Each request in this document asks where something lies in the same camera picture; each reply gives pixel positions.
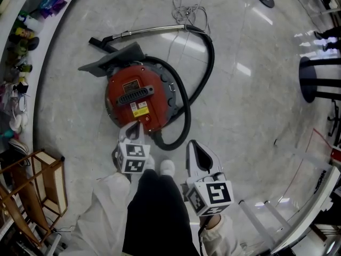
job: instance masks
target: shoe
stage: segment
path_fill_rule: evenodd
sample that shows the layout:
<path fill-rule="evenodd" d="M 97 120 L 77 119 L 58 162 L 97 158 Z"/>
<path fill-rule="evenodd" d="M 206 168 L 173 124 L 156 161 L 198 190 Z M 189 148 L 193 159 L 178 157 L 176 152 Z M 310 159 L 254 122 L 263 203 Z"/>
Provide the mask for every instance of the shoe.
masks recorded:
<path fill-rule="evenodd" d="M 320 34 L 319 32 L 317 32 L 317 31 L 314 31 L 314 35 L 315 35 L 315 37 L 316 37 L 318 40 L 323 39 L 323 37 L 321 36 L 321 34 Z"/>
<path fill-rule="evenodd" d="M 145 167 L 145 170 L 154 170 L 155 171 L 155 160 L 151 155 L 149 155 L 149 157 L 147 159 L 147 163 L 144 167 Z"/>
<path fill-rule="evenodd" d="M 170 177 L 175 175 L 175 165 L 173 161 L 167 159 L 161 162 L 160 175 L 169 175 Z"/>

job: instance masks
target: white label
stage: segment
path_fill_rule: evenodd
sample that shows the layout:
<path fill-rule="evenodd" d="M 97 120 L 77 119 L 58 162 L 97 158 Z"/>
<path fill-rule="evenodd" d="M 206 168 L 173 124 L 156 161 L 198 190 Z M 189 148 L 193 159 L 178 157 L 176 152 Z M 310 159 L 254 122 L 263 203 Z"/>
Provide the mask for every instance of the white label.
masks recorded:
<path fill-rule="evenodd" d="M 130 104 L 130 107 L 132 108 L 132 111 L 133 111 L 133 112 L 134 112 L 134 111 L 137 111 L 136 102 L 132 102 L 132 103 Z"/>
<path fill-rule="evenodd" d="M 142 107 L 146 107 L 147 106 L 147 102 L 140 102 L 139 103 L 139 108 L 142 108 Z"/>

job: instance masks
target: white shelf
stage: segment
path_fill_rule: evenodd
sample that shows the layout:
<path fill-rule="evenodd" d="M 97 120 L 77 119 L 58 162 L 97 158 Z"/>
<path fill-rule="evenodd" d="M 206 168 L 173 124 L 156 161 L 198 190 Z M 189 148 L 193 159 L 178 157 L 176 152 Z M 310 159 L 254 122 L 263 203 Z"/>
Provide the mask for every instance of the white shelf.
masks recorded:
<path fill-rule="evenodd" d="M 11 0 L 5 12 L 0 16 L 0 58 L 2 58 L 7 39 L 26 0 Z"/>
<path fill-rule="evenodd" d="M 65 1 L 68 3 L 57 15 L 49 16 L 45 20 L 43 19 L 44 27 L 42 31 L 36 35 L 39 37 L 39 45 L 35 50 L 28 52 L 28 61 L 32 64 L 33 70 L 26 77 L 28 83 L 26 95 L 29 96 L 26 97 L 28 124 L 22 130 L 20 140 L 27 145 L 29 153 L 32 153 L 33 151 L 33 115 L 40 72 L 42 71 L 45 55 L 53 34 L 72 0 Z"/>

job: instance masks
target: white shoe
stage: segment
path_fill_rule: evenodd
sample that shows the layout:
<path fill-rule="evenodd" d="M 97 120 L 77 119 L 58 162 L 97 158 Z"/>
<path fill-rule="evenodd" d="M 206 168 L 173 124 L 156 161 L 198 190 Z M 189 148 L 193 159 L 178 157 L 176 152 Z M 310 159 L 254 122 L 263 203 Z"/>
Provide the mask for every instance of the white shoe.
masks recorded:
<path fill-rule="evenodd" d="M 146 165 L 144 167 L 146 170 L 154 170 L 155 171 L 155 160 L 151 155 L 149 155 L 149 157 L 146 161 Z"/>
<path fill-rule="evenodd" d="M 167 159 L 161 162 L 160 175 L 169 175 L 170 177 L 175 175 L 175 165 L 173 161 Z"/>

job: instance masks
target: person's arm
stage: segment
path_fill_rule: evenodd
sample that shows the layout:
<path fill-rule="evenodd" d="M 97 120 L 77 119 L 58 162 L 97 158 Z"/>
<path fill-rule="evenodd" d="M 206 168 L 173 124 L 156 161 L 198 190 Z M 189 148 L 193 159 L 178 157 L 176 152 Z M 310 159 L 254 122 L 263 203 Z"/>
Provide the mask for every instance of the person's arm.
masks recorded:
<path fill-rule="evenodd" d="M 101 179 L 94 187 L 91 206 L 79 217 L 61 255 L 121 255 L 129 189 L 129 180 L 120 173 Z"/>
<path fill-rule="evenodd" d="M 200 223 L 206 217 L 200 217 Z M 234 235 L 232 220 L 227 215 L 216 214 L 201 234 L 208 256 L 240 256 L 244 255 Z"/>

